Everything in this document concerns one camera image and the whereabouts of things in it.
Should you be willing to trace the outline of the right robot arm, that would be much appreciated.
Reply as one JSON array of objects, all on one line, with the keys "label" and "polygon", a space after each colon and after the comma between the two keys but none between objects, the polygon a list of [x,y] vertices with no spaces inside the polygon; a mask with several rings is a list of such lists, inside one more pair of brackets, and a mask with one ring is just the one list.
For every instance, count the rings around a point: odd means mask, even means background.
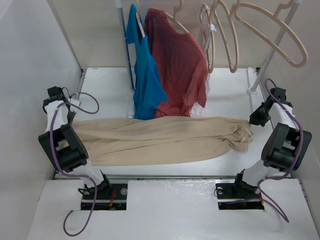
[{"label": "right robot arm", "polygon": [[263,127],[273,120],[275,126],[262,149],[260,160],[238,173],[231,184],[231,191],[237,197],[255,192],[261,180],[275,180],[275,174],[296,171],[312,139],[312,134],[297,123],[286,90],[274,87],[268,92],[266,101],[250,115],[249,123]]}]

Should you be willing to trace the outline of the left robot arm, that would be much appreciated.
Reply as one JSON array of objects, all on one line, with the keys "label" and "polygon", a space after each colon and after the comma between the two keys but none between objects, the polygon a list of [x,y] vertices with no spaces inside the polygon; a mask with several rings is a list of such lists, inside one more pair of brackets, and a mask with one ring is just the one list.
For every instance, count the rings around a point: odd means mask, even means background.
[{"label": "left robot arm", "polygon": [[47,126],[38,141],[51,164],[67,178],[81,179],[84,188],[79,192],[91,199],[105,199],[114,192],[107,176],[97,170],[89,161],[89,154],[80,137],[73,129],[73,120],[77,111],[93,115],[100,110],[97,103],[95,111],[81,108],[81,101],[75,96],[64,94],[63,88],[53,86],[47,90],[48,98],[43,101],[42,109],[47,116]]}]

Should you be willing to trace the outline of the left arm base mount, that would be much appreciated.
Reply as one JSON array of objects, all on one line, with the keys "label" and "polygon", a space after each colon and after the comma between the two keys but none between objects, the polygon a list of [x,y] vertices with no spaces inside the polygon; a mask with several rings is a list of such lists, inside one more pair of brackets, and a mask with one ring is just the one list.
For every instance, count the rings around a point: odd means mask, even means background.
[{"label": "left arm base mount", "polygon": [[[78,192],[82,195],[81,210],[90,210],[94,202],[93,188],[91,191],[79,188]],[[112,183],[111,189],[99,189],[94,205],[96,211],[125,211],[127,209],[128,184]]]}]

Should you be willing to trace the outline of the beige trousers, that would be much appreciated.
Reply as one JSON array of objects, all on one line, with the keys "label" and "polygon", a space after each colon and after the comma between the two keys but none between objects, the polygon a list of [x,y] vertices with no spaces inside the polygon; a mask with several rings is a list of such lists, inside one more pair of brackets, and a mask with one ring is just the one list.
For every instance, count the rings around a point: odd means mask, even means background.
[{"label": "beige trousers", "polygon": [[183,164],[247,152],[253,140],[247,120],[165,116],[151,120],[104,118],[73,128],[94,166]]}]

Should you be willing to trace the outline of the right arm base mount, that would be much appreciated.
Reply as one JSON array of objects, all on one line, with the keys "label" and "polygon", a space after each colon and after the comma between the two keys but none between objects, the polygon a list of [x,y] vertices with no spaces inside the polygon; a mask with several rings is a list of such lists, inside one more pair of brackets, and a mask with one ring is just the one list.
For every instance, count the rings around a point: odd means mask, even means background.
[{"label": "right arm base mount", "polygon": [[234,180],[225,179],[215,182],[214,195],[218,200],[219,210],[264,210],[262,196],[256,185],[249,185],[238,173]]}]

